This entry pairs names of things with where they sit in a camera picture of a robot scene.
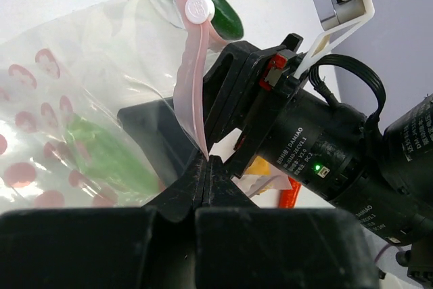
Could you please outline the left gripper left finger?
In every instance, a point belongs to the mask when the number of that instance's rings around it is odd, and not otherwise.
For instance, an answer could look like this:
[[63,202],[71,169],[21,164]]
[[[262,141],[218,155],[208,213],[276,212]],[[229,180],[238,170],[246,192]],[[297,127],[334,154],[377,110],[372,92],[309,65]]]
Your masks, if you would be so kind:
[[206,161],[139,208],[1,216],[2,288],[200,288],[194,211]]

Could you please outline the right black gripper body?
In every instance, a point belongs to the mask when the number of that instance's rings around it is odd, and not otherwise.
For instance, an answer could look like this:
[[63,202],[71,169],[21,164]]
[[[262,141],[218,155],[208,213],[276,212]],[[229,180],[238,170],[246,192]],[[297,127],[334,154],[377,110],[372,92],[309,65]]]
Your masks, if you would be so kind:
[[377,99],[382,98],[382,84],[366,65],[345,55],[327,55],[296,76],[304,58],[299,43],[293,34],[283,45],[266,50],[246,41],[235,43],[246,59],[238,66],[242,90],[234,124],[242,133],[233,174],[243,175],[255,158],[263,158],[334,206],[357,214],[362,204],[350,192],[363,192],[380,176],[372,151],[381,137],[380,110],[365,115],[339,102],[320,79],[319,68],[347,69]]

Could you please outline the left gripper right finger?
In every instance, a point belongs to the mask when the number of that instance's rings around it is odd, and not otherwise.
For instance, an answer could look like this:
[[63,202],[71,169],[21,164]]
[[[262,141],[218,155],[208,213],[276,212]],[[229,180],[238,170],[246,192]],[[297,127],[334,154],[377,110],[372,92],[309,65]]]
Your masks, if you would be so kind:
[[210,200],[195,212],[197,288],[377,288],[358,221],[335,208],[236,207],[221,159],[206,163]]

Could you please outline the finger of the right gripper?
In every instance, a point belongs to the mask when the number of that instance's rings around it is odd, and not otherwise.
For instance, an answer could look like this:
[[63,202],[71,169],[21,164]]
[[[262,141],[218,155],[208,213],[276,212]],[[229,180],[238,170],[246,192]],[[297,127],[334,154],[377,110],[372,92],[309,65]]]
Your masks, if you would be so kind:
[[171,97],[122,108],[117,118],[164,184],[184,174],[196,147],[178,123]]
[[243,92],[254,79],[261,50],[247,41],[228,44],[203,79],[206,141],[216,143],[231,121]]

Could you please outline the light green toy gourd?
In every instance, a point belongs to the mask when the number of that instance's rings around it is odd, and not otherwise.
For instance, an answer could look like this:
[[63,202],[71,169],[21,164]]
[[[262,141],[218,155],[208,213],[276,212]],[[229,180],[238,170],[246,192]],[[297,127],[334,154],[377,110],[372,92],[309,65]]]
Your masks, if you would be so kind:
[[101,126],[73,114],[66,124],[64,139],[86,177],[138,196],[150,197],[160,192],[158,178],[150,168]]

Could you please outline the clear zip top bag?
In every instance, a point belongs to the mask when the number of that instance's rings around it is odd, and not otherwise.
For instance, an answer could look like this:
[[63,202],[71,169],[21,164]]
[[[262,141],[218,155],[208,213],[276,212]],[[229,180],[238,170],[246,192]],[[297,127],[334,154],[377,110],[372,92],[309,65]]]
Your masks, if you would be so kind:
[[[124,131],[122,108],[171,97],[202,153],[203,76],[226,45],[209,22],[187,22],[186,0],[113,0],[22,33],[1,46],[1,211],[141,206],[162,181]],[[143,197],[82,174],[64,139],[77,114],[111,132],[157,176]]]

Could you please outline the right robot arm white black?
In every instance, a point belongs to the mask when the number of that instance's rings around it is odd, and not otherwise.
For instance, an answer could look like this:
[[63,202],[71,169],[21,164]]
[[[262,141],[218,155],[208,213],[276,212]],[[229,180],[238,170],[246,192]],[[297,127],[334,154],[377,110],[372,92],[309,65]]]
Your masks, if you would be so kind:
[[[302,38],[261,50],[232,43],[204,77],[204,127],[213,145],[241,135],[226,161],[206,162],[180,134],[173,99],[123,108],[124,130],[150,155],[163,150],[180,177],[153,199],[173,223],[193,223],[198,288],[377,288],[363,230],[398,246],[408,276],[432,287],[432,98],[384,132],[378,75],[347,55],[300,76]],[[232,182],[255,158],[329,209],[259,209]]]

